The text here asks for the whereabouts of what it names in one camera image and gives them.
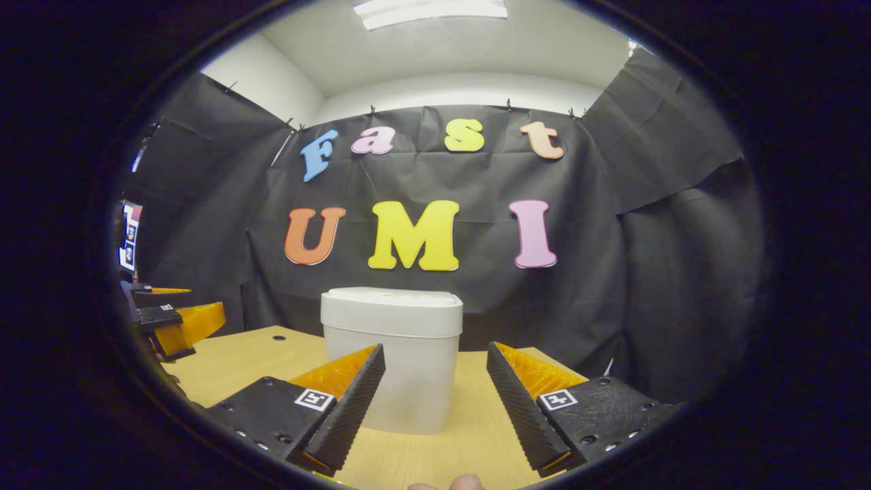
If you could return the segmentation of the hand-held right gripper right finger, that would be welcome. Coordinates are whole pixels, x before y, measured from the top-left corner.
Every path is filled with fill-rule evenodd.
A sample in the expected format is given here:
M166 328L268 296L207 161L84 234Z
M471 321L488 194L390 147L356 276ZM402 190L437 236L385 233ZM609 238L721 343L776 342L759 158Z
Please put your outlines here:
M587 379L501 342L488 346L487 372L529 465L541 477L629 446L678 408L614 376Z

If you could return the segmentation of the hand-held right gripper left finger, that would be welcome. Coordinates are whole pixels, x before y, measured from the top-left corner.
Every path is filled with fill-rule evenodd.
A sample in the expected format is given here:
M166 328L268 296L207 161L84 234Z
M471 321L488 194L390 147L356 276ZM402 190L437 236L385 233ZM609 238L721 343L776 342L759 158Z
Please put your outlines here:
M342 470L386 370L374 344L291 380L262 376L205 409L231 437L324 477Z

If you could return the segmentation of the white desktop garbage bin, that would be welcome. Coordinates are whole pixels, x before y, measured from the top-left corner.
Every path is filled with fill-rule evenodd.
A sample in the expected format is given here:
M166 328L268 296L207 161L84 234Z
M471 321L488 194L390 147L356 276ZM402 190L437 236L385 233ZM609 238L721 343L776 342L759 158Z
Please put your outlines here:
M449 419L463 302L443 291L335 288L321 295L320 321L332 360L382 345L385 372L363 426L432 435Z

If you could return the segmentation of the wooden desktop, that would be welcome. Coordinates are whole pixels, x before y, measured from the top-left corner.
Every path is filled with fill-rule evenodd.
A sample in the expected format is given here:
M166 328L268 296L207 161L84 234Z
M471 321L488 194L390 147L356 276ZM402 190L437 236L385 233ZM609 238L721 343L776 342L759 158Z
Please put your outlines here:
M323 338L271 326L204 339L196 353L165 369L187 397L212 406L262 376L289 380L324 365ZM448 426L435 435L362 428L335 478L358 490L406 490L413 483L445 489L476 474L486 490L516 490L540 481L523 453L486 369L487 353L459 353Z

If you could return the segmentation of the computer monitor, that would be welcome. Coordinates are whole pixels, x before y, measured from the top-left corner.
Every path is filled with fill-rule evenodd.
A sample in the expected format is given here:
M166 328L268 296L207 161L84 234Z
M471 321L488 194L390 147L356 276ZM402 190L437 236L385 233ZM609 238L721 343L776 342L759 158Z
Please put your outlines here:
M137 239L143 206L122 199L121 243L118 248L119 265L133 277L137 276Z

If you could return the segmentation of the black backdrop cloth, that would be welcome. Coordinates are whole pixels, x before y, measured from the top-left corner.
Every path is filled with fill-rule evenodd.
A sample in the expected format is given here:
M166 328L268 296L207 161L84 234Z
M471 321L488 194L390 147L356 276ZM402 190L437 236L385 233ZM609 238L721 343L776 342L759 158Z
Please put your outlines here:
M581 120L448 105L293 133L195 75L122 195L139 276L228 335L321 336L339 287L448 291L461 350L535 346L661 402L743 359L768 272L759 190L693 78L638 50Z

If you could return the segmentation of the long ceiling light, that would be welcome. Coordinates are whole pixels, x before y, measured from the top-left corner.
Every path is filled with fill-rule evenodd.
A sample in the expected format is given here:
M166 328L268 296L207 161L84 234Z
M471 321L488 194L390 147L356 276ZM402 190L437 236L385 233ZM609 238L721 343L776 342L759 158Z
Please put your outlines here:
M504 0L367 0L352 7L368 31L439 18L505 20Z

